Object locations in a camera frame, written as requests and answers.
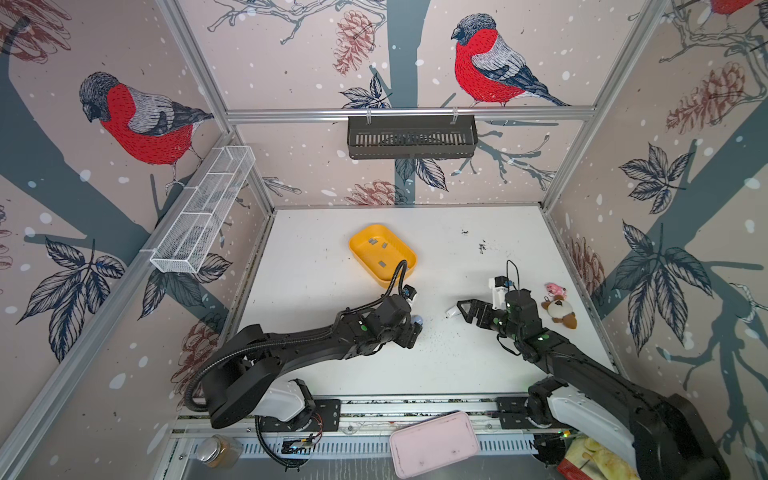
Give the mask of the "white mini stapler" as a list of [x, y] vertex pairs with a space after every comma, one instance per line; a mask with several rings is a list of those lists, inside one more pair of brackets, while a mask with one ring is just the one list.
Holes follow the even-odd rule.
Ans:
[[451, 318], [459, 316], [459, 315], [460, 315], [460, 310], [459, 310], [459, 308], [457, 306], [453, 306], [453, 307], [449, 308], [445, 312], [445, 318], [446, 319], [451, 319]]

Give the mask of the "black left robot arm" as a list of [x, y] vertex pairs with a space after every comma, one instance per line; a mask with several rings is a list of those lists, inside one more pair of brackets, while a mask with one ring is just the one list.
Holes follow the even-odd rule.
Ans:
[[326, 361], [371, 356], [394, 343], [414, 347], [423, 323], [412, 318], [409, 301], [398, 295], [337, 313], [334, 322], [312, 330], [266, 333], [250, 325], [193, 374], [183, 394], [184, 406], [209, 415], [222, 429], [250, 415], [280, 376]]

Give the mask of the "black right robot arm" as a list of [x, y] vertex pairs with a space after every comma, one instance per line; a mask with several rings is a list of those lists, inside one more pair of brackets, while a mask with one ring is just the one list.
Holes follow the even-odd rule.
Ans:
[[729, 468], [697, 409], [686, 398], [641, 387], [543, 326], [527, 289], [503, 305], [479, 299], [456, 307], [464, 320], [513, 341], [546, 378], [528, 389], [530, 420], [573, 427], [625, 460], [642, 479], [727, 479]]

